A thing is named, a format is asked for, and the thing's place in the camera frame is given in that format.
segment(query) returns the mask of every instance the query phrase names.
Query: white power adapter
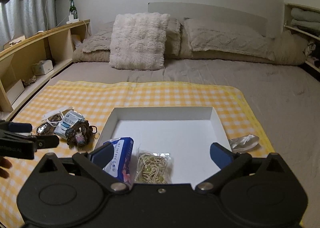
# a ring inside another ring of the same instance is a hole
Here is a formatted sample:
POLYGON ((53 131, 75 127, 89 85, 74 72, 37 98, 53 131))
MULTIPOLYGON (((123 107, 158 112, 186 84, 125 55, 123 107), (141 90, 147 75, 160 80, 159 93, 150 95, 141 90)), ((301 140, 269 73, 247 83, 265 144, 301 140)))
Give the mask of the white power adapter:
POLYGON ((78 22, 79 19, 74 19, 73 18, 73 14, 70 14, 69 15, 69 21, 67 21, 67 24, 70 24, 70 23, 75 23, 75 22, 78 22))

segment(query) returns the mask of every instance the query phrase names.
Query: gray curtain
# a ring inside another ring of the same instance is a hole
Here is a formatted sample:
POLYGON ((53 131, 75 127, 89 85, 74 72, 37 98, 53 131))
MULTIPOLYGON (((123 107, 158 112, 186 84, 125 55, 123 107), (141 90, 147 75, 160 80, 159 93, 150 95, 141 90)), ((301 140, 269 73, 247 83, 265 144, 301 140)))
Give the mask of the gray curtain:
MULTIPOLYGON (((8 41, 47 30, 46 0, 0 0, 0 51, 8 41)), ((57 26, 54 0, 47 3, 48 29, 57 26)))

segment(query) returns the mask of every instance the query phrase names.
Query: headboard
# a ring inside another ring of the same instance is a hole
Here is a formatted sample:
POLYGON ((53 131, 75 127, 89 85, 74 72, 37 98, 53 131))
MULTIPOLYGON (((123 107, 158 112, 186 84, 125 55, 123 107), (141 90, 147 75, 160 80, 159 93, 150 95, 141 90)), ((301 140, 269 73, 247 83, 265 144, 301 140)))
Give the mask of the headboard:
POLYGON ((184 2, 151 2, 148 4, 148 12, 168 13, 179 21, 183 21, 183 18, 210 18, 215 21, 249 26, 263 36, 267 33, 266 18, 224 7, 184 2))

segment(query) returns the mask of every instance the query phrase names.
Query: white tray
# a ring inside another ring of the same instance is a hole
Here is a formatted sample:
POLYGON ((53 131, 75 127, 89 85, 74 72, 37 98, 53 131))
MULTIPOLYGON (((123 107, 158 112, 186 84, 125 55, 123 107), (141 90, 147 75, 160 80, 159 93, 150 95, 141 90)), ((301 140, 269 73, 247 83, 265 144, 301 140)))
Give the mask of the white tray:
POLYGON ((172 183, 191 183, 193 187, 220 170, 210 158, 213 142, 231 151, 221 121, 212 107, 115 108, 96 148, 120 137, 134 140, 129 165, 132 180, 139 150, 170 153, 172 183))

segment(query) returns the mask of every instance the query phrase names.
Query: gray bed sheet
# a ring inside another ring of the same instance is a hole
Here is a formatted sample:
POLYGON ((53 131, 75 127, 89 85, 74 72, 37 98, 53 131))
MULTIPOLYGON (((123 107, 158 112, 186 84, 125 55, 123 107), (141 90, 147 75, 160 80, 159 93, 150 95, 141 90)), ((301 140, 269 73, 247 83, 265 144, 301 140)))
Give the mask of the gray bed sheet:
POLYGON ((49 81, 101 83, 183 81, 229 85, 244 94, 274 149, 309 197, 305 227, 320 224, 320 82, 295 66, 222 60, 167 60, 158 71, 111 68, 105 62, 72 64, 49 81))

